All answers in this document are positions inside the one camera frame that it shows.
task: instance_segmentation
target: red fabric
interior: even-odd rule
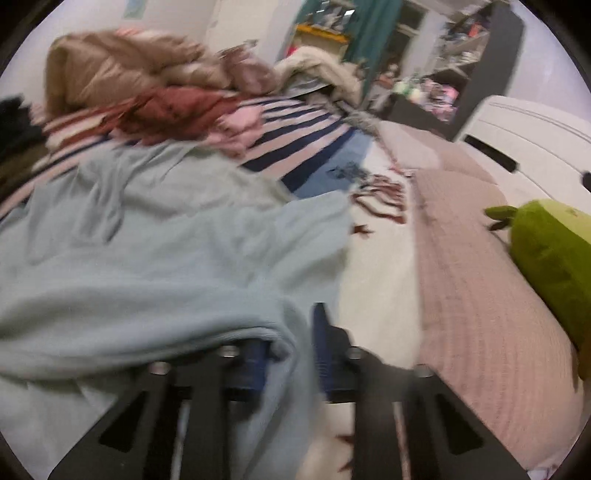
[[[140,138],[144,145],[165,140],[199,140],[223,115],[234,113],[242,96],[225,96],[217,90],[198,87],[161,87],[142,93],[109,108],[98,127],[80,132],[60,148],[93,135],[107,135],[118,129]]]

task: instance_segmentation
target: black metal bracket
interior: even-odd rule
[[[149,366],[82,438],[50,480],[168,480],[178,416],[190,405],[180,480],[228,480],[229,401],[256,403],[267,344],[246,340]]]
[[[476,415],[429,367],[385,365],[351,345],[323,305],[314,311],[320,385],[332,403],[355,402],[352,480],[402,480],[406,444],[413,480],[529,480]],[[400,403],[405,442],[398,438]]]

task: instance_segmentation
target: teal curtain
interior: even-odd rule
[[[348,33],[352,37],[345,60],[357,62],[366,59],[367,80],[363,89],[366,94],[375,75],[390,35],[396,27],[402,0],[353,0],[356,5],[353,23]],[[297,22],[306,19],[318,9],[320,0],[307,0],[297,17]]]

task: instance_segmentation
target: white fabric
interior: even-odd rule
[[[410,184],[389,170],[391,162],[374,142],[363,167],[405,185],[407,204]],[[385,363],[411,368],[422,340],[418,273],[414,248],[412,206],[407,223],[351,208],[356,225],[367,225],[368,238],[353,235],[340,286],[338,326],[349,331],[352,344],[378,355]],[[337,435],[352,435],[353,405],[330,405],[318,400],[314,439],[297,480],[349,480],[350,470],[340,471],[351,459],[352,445]]]

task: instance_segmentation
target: pink cloth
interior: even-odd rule
[[[263,136],[263,107],[244,106],[221,116],[209,131],[205,144],[230,157],[244,158],[246,150]]]
[[[415,238],[423,298],[419,363],[431,365],[525,468],[571,448],[583,415],[569,337],[527,283],[484,208],[496,185],[417,170]]]

